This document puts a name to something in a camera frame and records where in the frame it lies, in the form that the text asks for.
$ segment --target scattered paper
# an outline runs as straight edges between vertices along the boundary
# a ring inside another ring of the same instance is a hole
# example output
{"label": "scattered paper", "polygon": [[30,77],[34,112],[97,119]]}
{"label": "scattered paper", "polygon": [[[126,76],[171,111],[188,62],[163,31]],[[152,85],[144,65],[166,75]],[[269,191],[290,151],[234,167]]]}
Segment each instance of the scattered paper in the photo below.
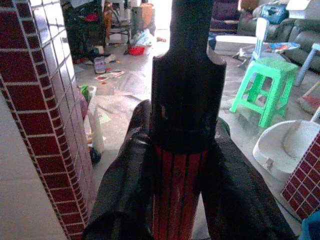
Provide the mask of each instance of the scattered paper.
{"label": "scattered paper", "polygon": [[99,112],[99,113],[98,113],[98,116],[99,116],[99,122],[100,122],[100,124],[105,124],[105,123],[111,121],[111,118],[110,118],[107,114],[105,114],[105,113],[103,113],[103,112]]}
{"label": "scattered paper", "polygon": [[100,82],[104,82],[108,79],[120,78],[123,74],[125,74],[122,70],[113,70],[107,73],[104,73],[100,76],[95,77],[96,80]]}

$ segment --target concrete floor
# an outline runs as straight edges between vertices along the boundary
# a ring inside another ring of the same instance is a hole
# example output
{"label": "concrete floor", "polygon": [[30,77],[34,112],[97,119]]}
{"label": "concrete floor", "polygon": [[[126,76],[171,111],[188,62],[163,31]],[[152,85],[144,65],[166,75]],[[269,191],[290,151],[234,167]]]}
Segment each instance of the concrete floor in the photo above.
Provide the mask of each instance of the concrete floor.
{"label": "concrete floor", "polygon": [[[125,71],[121,78],[111,79],[107,84],[101,84],[95,80],[93,66],[78,64],[84,71],[76,73],[79,85],[93,85],[97,87],[98,110],[107,114],[110,121],[101,125],[103,136],[106,137],[105,151],[101,161],[93,167],[95,186],[98,189],[101,179],[111,162],[116,158],[119,148],[125,137],[129,121],[135,106],[144,99],[151,97],[151,76],[152,57],[164,53],[168,49],[168,43],[157,42],[148,53],[143,56],[123,55],[125,47],[108,47],[106,53],[116,55],[120,63],[110,63],[108,67],[112,70],[120,69]],[[261,173],[272,194],[286,209],[288,205],[280,197],[281,183],[277,182],[262,168],[253,158],[253,148],[264,129],[257,127],[259,115],[252,111],[239,107],[236,114],[229,111],[234,97],[238,91],[244,76],[244,71],[237,65],[240,63],[236,59],[225,56],[227,62],[225,85],[221,100],[219,116],[230,126],[231,138],[250,160],[252,165]],[[272,124],[284,120],[310,120],[310,114],[303,111],[296,99],[302,96],[313,84],[320,80],[318,73],[309,71],[300,87],[293,87],[288,109],[285,118],[274,117]],[[283,215],[292,227],[295,234],[301,232],[301,225],[297,222],[281,205],[279,205]],[[204,206],[202,199],[199,201],[198,211],[193,229],[192,239],[209,238]]]}

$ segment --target gray sofa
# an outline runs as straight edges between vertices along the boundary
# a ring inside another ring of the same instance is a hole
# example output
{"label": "gray sofa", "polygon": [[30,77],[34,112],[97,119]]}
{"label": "gray sofa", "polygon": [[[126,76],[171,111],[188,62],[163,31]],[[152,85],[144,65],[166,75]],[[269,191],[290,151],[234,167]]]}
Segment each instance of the gray sofa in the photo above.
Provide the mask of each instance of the gray sofa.
{"label": "gray sofa", "polygon": [[[291,30],[294,27],[294,19],[285,19],[280,24],[269,24],[268,34],[266,41],[269,43],[273,42],[287,42]],[[246,10],[243,10],[238,23],[237,34],[245,36],[256,35],[257,19],[252,16]]]}
{"label": "gray sofa", "polygon": [[[304,64],[313,43],[320,43],[320,20],[296,20],[288,41],[300,44],[300,48],[288,51],[285,55],[293,62]],[[310,68],[320,72],[319,52],[313,57]]]}

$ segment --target cushion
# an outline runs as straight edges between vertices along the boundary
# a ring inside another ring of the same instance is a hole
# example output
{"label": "cushion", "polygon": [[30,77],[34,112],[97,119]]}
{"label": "cushion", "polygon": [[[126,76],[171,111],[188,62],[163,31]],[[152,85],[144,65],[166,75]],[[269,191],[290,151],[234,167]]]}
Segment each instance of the cushion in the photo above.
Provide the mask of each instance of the cushion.
{"label": "cushion", "polygon": [[237,2],[215,2],[213,5],[214,15],[217,20],[236,20],[238,19]]}

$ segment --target leather couch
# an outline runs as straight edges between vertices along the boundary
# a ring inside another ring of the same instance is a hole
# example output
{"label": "leather couch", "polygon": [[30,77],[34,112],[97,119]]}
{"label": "leather couch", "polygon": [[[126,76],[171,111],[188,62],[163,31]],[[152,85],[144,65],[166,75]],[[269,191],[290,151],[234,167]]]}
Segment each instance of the leather couch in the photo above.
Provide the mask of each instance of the leather couch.
{"label": "leather couch", "polygon": [[216,34],[235,34],[240,12],[239,0],[215,0],[212,9],[210,32]]}
{"label": "leather couch", "polygon": [[[269,24],[266,41],[270,43],[287,42],[289,40],[291,30],[294,27],[294,22],[294,19],[287,18],[280,24]],[[250,12],[242,10],[239,18],[237,34],[255,36],[256,25],[257,19],[254,18]]]}
{"label": "leather couch", "polygon": [[[300,44],[300,48],[288,51],[285,55],[293,62],[304,64],[312,45],[320,43],[320,20],[296,20],[288,40]],[[319,52],[313,57],[310,68],[320,72]]]}

